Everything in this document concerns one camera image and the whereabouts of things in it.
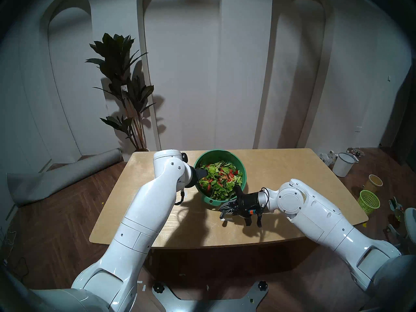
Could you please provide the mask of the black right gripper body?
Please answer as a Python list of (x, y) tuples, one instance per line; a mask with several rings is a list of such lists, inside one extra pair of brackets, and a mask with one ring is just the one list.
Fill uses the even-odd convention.
[(261, 226), (261, 205), (259, 203), (259, 192), (255, 193), (243, 193), (240, 186), (234, 186), (234, 192), (236, 195), (236, 200), (240, 202), (240, 206), (237, 209), (240, 209), (241, 212), (238, 216), (242, 217), (245, 221), (246, 226), (251, 226), (252, 224), (252, 215), (257, 215), (257, 226)]

